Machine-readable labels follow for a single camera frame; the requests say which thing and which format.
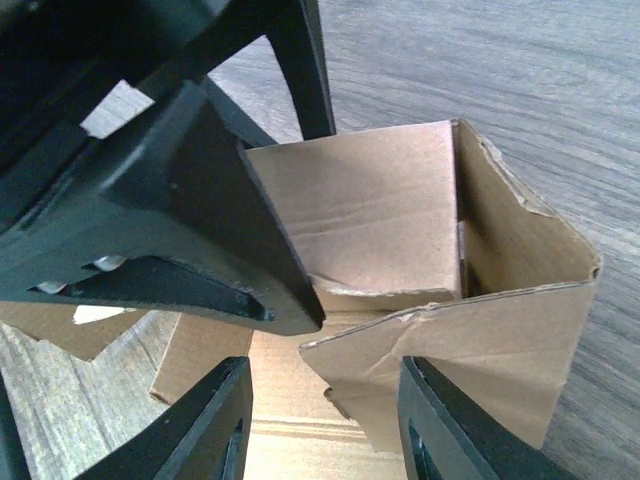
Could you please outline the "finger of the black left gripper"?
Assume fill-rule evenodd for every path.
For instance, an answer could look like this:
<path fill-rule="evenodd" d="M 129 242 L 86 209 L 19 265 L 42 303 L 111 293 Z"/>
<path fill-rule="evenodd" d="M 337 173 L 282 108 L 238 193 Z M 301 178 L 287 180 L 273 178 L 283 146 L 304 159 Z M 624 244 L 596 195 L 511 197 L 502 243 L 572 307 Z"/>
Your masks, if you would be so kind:
<path fill-rule="evenodd" d="M 268 39 L 289 88 L 302 136 L 336 133 L 316 1 L 220 1 L 207 33 L 218 67 L 257 38 Z"/>
<path fill-rule="evenodd" d="M 104 139 L 56 122 L 2 176 L 1 297 L 284 336 L 325 318 L 248 153 L 193 83 Z"/>

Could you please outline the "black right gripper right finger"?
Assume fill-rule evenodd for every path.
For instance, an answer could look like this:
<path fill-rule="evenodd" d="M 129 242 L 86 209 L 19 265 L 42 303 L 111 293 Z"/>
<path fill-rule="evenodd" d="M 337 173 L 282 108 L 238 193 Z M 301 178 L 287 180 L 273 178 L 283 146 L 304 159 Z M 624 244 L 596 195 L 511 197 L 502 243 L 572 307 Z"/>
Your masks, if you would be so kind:
<path fill-rule="evenodd" d="M 573 480 L 422 357 L 401 362 L 397 413 L 409 479 Z"/>

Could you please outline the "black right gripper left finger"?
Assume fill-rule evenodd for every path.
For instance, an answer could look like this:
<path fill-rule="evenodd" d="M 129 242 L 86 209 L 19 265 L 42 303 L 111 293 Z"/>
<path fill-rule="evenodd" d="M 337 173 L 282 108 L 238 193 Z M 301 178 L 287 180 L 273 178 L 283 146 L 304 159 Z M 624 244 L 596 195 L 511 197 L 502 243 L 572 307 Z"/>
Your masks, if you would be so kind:
<path fill-rule="evenodd" d="M 242 479 L 252 420 L 250 360 L 228 357 L 80 479 Z"/>

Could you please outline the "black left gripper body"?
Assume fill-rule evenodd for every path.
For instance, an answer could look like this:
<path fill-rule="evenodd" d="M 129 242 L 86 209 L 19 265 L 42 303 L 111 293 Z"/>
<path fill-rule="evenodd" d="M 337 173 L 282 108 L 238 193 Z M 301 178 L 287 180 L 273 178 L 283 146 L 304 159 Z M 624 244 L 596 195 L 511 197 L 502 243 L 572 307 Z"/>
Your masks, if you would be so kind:
<path fill-rule="evenodd" d="M 154 96 L 238 52 L 233 1 L 4 1 L 1 167 L 119 81 Z"/>

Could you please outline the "brown cardboard box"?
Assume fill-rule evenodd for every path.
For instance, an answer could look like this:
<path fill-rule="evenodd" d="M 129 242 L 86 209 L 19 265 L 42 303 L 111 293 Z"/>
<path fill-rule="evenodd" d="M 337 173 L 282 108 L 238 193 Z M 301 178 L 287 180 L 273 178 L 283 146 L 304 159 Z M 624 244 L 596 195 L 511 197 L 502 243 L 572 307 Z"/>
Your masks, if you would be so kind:
<path fill-rule="evenodd" d="M 173 311 L 158 398 L 170 408 L 224 359 L 247 357 L 249 436 L 272 392 L 278 421 L 331 408 L 376 451 L 403 455 L 401 362 L 422 357 L 540 451 L 601 266 L 583 235 L 464 120 L 244 149 L 324 321 L 284 336 Z M 151 310 L 1 297 L 3 323 L 82 359 Z"/>

